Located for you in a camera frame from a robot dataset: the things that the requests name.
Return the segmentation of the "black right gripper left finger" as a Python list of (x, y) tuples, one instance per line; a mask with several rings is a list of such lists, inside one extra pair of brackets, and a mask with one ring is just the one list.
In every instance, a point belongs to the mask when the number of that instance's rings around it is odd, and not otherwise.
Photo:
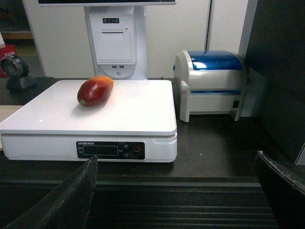
[(6, 229), (84, 229), (96, 187), (94, 155)]

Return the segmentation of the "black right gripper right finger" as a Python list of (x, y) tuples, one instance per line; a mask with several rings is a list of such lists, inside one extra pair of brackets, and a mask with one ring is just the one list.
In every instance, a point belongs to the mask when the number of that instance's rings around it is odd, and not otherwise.
[(281, 229), (305, 227), (305, 181), (263, 152), (255, 156), (255, 172)]

